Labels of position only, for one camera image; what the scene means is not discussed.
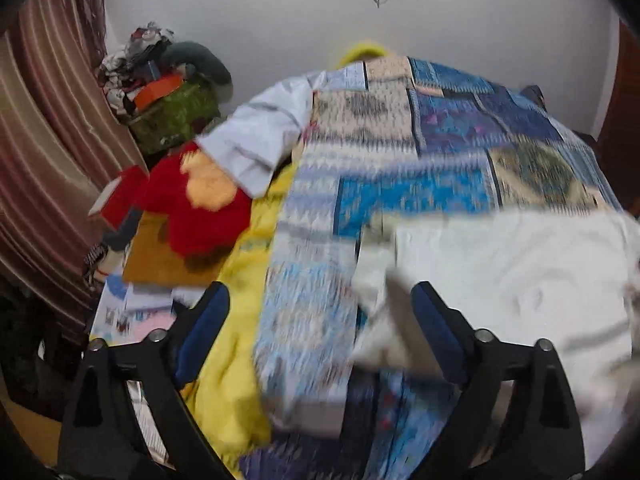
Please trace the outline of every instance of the yellow towel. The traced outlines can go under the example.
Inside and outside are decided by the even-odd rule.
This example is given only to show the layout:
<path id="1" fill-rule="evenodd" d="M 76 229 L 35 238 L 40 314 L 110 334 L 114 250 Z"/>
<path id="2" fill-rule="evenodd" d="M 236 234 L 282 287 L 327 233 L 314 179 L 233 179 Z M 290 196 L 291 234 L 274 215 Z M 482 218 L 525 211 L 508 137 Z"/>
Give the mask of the yellow towel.
<path id="1" fill-rule="evenodd" d="M 218 338 L 193 386 L 183 390 L 193 418 L 226 467 L 242 478 L 238 459 L 267 444 L 271 427 L 260 405 L 252 352 L 278 213 L 296 173 L 285 168 L 254 200 L 251 223 L 220 270 L 231 300 Z"/>

